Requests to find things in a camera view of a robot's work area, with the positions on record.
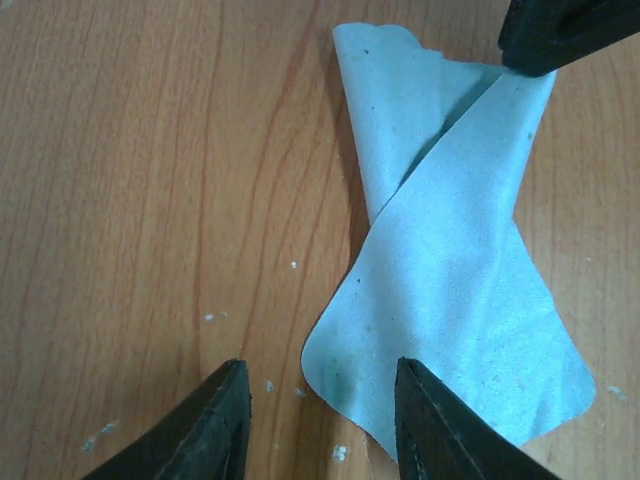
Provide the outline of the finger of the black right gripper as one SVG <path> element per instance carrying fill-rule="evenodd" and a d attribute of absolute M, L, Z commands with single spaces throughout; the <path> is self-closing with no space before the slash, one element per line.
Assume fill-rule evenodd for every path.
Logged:
<path fill-rule="evenodd" d="M 503 66 L 540 77 L 638 32 L 638 0 L 512 0 L 498 46 Z"/>

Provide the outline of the light blue cleaning cloth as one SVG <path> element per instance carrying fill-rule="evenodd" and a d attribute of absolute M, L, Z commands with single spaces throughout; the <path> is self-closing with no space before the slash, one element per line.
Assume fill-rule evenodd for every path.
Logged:
<path fill-rule="evenodd" d="M 451 61 L 394 25 L 333 40 L 371 226 L 307 383 L 389 454 L 402 357 L 517 445 L 586 412 L 593 376 L 513 219 L 554 75 Z"/>

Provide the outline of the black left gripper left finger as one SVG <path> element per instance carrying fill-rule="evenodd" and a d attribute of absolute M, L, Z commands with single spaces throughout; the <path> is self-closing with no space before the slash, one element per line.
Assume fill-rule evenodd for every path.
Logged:
<path fill-rule="evenodd" d="M 247 364 L 230 359 L 87 479 L 243 479 L 251 428 Z"/>

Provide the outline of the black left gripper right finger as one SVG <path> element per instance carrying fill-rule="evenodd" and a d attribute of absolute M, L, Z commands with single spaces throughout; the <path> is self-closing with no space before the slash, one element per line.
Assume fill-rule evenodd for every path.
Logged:
<path fill-rule="evenodd" d="M 557 476 L 482 420 L 419 360 L 402 357 L 395 381 L 402 479 L 545 479 Z"/>

